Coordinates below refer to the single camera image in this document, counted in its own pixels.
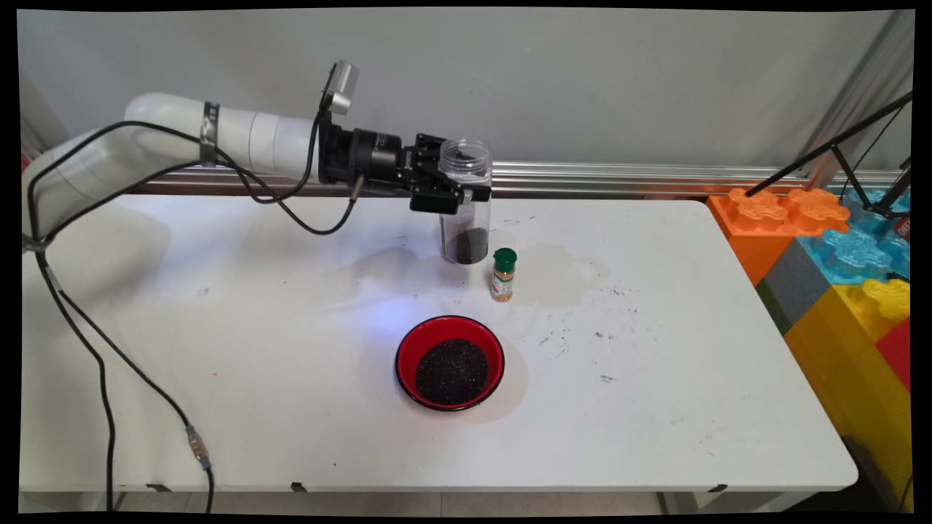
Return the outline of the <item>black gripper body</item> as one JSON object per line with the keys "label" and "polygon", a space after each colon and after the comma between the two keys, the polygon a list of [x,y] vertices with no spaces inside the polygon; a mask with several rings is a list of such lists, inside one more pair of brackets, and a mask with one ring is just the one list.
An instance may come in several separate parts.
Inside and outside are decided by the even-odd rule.
{"label": "black gripper body", "polygon": [[430,176],[415,167],[415,143],[405,147],[399,136],[324,122],[317,130],[317,182],[354,189],[359,181],[363,191],[409,194]]}

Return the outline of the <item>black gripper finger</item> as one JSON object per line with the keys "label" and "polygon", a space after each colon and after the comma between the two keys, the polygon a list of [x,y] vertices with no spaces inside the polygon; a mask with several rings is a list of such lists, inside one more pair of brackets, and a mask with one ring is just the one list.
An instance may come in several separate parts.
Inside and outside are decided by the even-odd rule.
{"label": "black gripper finger", "polygon": [[415,139],[415,167],[419,170],[438,170],[445,138],[430,134],[417,134]]}
{"label": "black gripper finger", "polygon": [[465,205],[489,202],[490,199],[491,186],[482,183],[418,182],[410,189],[409,210],[456,215]]}

